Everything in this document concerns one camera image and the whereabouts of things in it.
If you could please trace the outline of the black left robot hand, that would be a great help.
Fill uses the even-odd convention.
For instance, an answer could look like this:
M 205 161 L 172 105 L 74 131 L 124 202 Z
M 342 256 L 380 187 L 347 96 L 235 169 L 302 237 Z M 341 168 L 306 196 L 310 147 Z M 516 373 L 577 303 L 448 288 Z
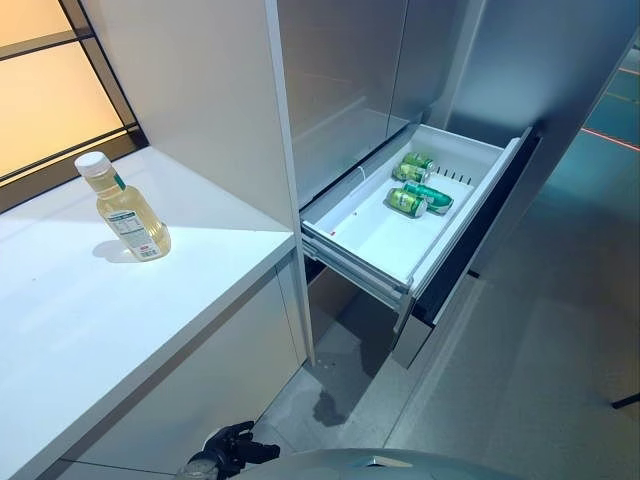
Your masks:
M 280 456 L 278 445 L 253 440 L 254 426 L 252 420 L 225 426 L 207 438 L 203 451 L 214 455 L 222 473 L 236 475 L 247 464 L 263 464 Z

